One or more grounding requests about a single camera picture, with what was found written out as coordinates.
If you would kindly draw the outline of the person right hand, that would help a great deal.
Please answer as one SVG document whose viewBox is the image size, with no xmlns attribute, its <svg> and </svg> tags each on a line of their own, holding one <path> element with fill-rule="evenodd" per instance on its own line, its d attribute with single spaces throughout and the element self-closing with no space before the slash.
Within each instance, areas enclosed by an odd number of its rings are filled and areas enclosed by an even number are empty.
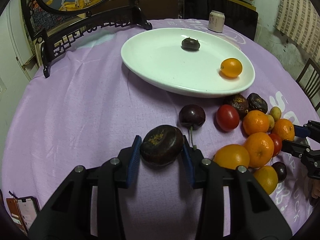
<svg viewBox="0 0 320 240">
<path fill-rule="evenodd" d="M 312 206 L 317 205 L 320 197 L 320 181 L 316 179 L 310 179 L 311 181 L 311 199 L 310 204 Z"/>
</svg>

